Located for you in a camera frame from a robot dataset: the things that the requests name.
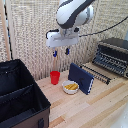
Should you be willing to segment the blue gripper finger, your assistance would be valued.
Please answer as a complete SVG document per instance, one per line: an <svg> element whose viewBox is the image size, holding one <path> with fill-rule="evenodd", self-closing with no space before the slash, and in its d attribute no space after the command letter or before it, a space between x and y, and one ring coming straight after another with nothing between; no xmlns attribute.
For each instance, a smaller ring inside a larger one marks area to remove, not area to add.
<svg viewBox="0 0 128 128"><path fill-rule="evenodd" d="M70 46L67 47L67 48L66 48L66 51L65 51L65 54L66 54L66 55L69 55L69 53L70 53Z"/></svg>
<svg viewBox="0 0 128 128"><path fill-rule="evenodd" d="M56 48L53 48L53 57L57 57L57 50L56 50Z"/></svg>

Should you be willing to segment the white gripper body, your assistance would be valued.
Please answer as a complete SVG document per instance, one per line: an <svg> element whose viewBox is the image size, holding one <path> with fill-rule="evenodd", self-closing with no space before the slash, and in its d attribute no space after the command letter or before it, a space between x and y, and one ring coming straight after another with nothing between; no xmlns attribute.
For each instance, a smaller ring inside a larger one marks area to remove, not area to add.
<svg viewBox="0 0 128 128"><path fill-rule="evenodd" d="M60 46L74 45L78 42L78 33L72 30L50 30L46 33L46 46L55 48Z"/></svg>

